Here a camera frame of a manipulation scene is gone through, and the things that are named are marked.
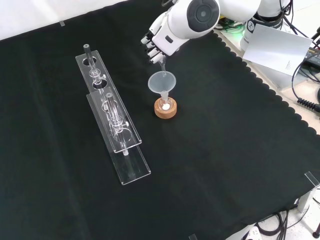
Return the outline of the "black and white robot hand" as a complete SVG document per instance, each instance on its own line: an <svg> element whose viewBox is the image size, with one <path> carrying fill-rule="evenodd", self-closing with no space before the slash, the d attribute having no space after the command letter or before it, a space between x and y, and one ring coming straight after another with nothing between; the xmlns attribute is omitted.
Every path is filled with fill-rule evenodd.
<svg viewBox="0 0 320 240"><path fill-rule="evenodd" d="M165 57L172 56L186 42L172 33L168 15L167 11L158 16L140 40L152 64L163 62Z"/></svg>

